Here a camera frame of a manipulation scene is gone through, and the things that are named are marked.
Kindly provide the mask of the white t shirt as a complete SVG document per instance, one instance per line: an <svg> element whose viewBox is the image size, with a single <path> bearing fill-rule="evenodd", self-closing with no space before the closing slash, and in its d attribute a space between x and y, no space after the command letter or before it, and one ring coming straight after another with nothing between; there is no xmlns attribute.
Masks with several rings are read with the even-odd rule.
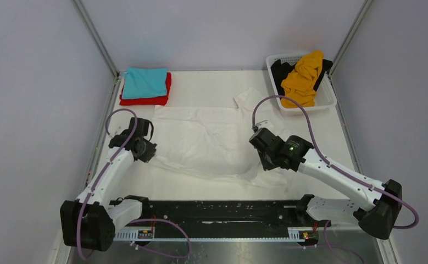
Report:
<svg viewBox="0 0 428 264"><path fill-rule="evenodd" d="M263 98L249 87L234 97L236 108L156 107L152 139L157 150L150 164L202 178L287 189L289 174L280 168L264 170L249 143L253 110Z"/></svg>

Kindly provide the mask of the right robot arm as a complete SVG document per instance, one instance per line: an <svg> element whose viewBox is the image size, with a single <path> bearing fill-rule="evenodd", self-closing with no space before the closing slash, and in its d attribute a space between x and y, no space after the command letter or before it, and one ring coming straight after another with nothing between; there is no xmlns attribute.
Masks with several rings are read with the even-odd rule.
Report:
<svg viewBox="0 0 428 264"><path fill-rule="evenodd" d="M387 240L402 209L402 186L390 179L383 183L320 157L309 141L292 135L286 141L267 128L253 129L249 143L257 150L264 170L275 168L300 172L332 187L345 199L304 195L296 219L308 227L315 221L358 225L372 237Z"/></svg>

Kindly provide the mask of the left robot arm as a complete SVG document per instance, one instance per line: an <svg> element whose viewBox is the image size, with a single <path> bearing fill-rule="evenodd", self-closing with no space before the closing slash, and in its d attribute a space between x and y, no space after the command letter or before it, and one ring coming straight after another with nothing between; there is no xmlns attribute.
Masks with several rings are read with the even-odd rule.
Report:
<svg viewBox="0 0 428 264"><path fill-rule="evenodd" d="M155 156L157 145L146 139L153 130L150 120L132 117L128 128L111 138L99 173L74 201L64 201L60 207L65 245L106 251L131 221L138 226L149 223L148 198L128 195L117 201L111 195L134 162L147 163Z"/></svg>

